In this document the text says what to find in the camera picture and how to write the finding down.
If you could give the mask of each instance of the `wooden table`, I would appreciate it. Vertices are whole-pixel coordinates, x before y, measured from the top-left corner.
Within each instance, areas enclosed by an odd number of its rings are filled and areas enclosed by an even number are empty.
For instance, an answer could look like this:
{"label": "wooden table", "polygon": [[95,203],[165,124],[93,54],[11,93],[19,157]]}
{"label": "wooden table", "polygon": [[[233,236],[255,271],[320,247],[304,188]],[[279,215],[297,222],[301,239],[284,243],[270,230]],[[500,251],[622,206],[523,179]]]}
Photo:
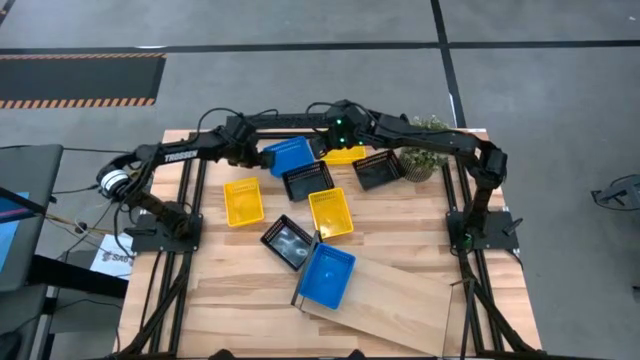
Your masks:
{"label": "wooden table", "polygon": [[[168,130],[164,141],[187,138],[187,130]],[[487,138],[484,130],[474,130]],[[276,141],[263,140],[259,147]],[[463,204],[455,162],[451,172],[458,204]],[[160,167],[155,172],[152,192],[163,200],[175,200],[182,163]],[[193,197],[197,166],[192,167],[189,195]],[[347,196],[355,231],[326,240],[342,250],[397,269],[450,284],[460,280],[458,260],[449,253],[444,216],[448,202],[443,176],[435,173],[424,183],[406,180],[364,192],[351,165],[331,166],[336,187]],[[226,223],[224,183],[258,177],[265,220],[229,228]],[[474,181],[470,178],[471,190]],[[494,192],[492,207],[504,206],[501,189]],[[231,167],[226,161],[210,163],[202,200],[205,225],[200,249],[193,257],[189,291],[178,356],[206,357],[220,349],[236,356],[347,356],[353,349],[365,355],[417,356],[416,350],[302,313],[289,303],[297,274],[259,241],[260,236],[282,214],[309,233],[313,220],[306,201],[288,201],[280,179],[268,171]],[[498,308],[531,346],[540,341],[519,264],[505,251],[485,251],[493,294]],[[120,320],[120,337],[128,344],[138,331],[155,254],[137,257]],[[164,256],[152,291],[150,309],[155,307]],[[485,347],[492,347],[486,313],[478,302]],[[462,341],[465,297],[462,286],[453,289],[444,355],[458,355]],[[168,347],[173,311],[163,327],[161,349]],[[473,353],[469,339],[467,353]]]}

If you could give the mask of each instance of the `gray floor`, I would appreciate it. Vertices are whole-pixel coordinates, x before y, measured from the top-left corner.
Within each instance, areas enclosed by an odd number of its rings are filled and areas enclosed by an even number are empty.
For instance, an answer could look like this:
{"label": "gray floor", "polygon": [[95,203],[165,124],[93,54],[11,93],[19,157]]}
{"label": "gray floor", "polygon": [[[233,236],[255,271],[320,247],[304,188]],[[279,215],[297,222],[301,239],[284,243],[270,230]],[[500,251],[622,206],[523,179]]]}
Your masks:
{"label": "gray floor", "polygon": [[[441,2],[451,41],[640,39],[637,1]],[[17,0],[0,47],[434,41],[433,24],[429,1],[417,0]],[[637,358],[640,221],[595,207],[589,191],[636,171],[640,49],[456,50],[453,60],[468,125],[488,128],[510,156],[505,194],[525,218],[518,233],[544,348]],[[131,149],[193,127],[213,106],[298,112],[345,97],[453,123],[438,50],[187,53],[169,55],[154,107],[2,110],[0,146]],[[66,152],[56,188],[92,184],[110,158]],[[68,195],[52,212],[73,216],[101,201]],[[47,226],[38,252],[58,256],[73,242]],[[59,336],[52,358],[101,356],[112,344],[110,328]]]}

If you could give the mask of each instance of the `wooden plank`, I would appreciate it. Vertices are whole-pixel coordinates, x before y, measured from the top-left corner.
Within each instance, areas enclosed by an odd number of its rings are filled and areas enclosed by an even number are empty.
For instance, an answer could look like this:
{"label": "wooden plank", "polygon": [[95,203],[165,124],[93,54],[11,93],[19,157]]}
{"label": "wooden plank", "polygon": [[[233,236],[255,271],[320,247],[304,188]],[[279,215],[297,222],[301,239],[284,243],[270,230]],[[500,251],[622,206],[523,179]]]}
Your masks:
{"label": "wooden plank", "polygon": [[358,257],[340,307],[301,309],[386,340],[442,355],[451,286]]}
{"label": "wooden plank", "polygon": [[[188,134],[188,130],[167,131],[163,141],[186,139]],[[486,138],[484,131],[475,134]],[[261,141],[259,147],[274,142],[277,141]],[[159,167],[154,174],[152,193],[163,200],[175,200],[182,166],[182,163],[175,163]],[[197,168],[196,161],[187,190],[189,202],[193,197]],[[455,166],[451,169],[458,205],[461,205],[458,173]],[[336,186],[345,190],[355,227],[352,234],[327,239],[329,244],[359,258],[443,284],[460,280],[458,261],[449,253],[444,221],[448,203],[440,172],[424,183],[399,180],[364,192],[350,165],[330,166],[329,171]],[[252,176],[260,181],[265,220],[251,226],[229,228],[222,185]],[[475,186],[473,179],[470,179],[470,185]],[[491,205],[504,205],[501,189],[494,192]],[[356,348],[369,357],[425,355],[410,347],[304,314],[289,305],[298,274],[259,239],[282,214],[287,214],[309,233],[313,231],[313,221],[307,202],[288,201],[281,179],[265,170],[231,167],[225,160],[217,164],[210,162],[201,210],[205,217],[204,230],[201,246],[193,257],[178,356],[208,357],[223,348],[237,356],[253,357],[345,357]],[[504,251],[485,251],[485,255],[496,305],[524,340],[539,348],[526,284],[518,263]],[[135,260],[120,321],[123,347],[138,330],[154,260],[155,254],[141,254]],[[180,262],[181,256],[177,256],[176,268]],[[157,303],[163,264],[164,256],[156,272],[147,318]],[[452,296],[445,356],[458,355],[462,339],[465,309],[462,286],[453,287]],[[485,345],[490,348],[488,322],[481,307],[480,316]],[[167,349],[173,312],[169,311],[165,319],[161,341],[164,350]],[[467,353],[473,354],[470,340]]]}

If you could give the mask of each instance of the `yellow bin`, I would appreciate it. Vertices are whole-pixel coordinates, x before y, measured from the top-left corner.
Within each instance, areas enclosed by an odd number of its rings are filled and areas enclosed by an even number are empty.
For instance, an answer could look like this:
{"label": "yellow bin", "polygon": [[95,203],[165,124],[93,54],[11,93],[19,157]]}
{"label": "yellow bin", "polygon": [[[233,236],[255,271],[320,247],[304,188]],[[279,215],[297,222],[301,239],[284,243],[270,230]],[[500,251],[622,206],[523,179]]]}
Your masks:
{"label": "yellow bin", "polygon": [[354,146],[351,149],[331,150],[324,160],[327,165],[344,165],[367,157],[367,150],[364,146]]}
{"label": "yellow bin", "polygon": [[347,199],[341,188],[309,194],[313,224],[323,238],[353,232]]}
{"label": "yellow bin", "polygon": [[258,178],[224,184],[224,206],[227,208],[227,224],[231,227],[264,220]]}

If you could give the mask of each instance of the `blue basket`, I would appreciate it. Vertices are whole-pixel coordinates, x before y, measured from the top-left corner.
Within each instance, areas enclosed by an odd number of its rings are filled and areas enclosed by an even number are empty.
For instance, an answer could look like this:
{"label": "blue basket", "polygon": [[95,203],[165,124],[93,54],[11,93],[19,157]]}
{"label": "blue basket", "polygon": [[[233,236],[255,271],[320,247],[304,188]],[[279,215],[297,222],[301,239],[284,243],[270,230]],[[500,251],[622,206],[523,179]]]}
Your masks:
{"label": "blue basket", "polygon": [[331,245],[318,244],[302,279],[300,295],[337,310],[355,263],[355,256]]}
{"label": "blue basket", "polygon": [[271,168],[271,175],[278,178],[285,171],[308,165],[315,161],[304,136],[298,136],[267,146],[264,150],[275,153],[275,164]]}

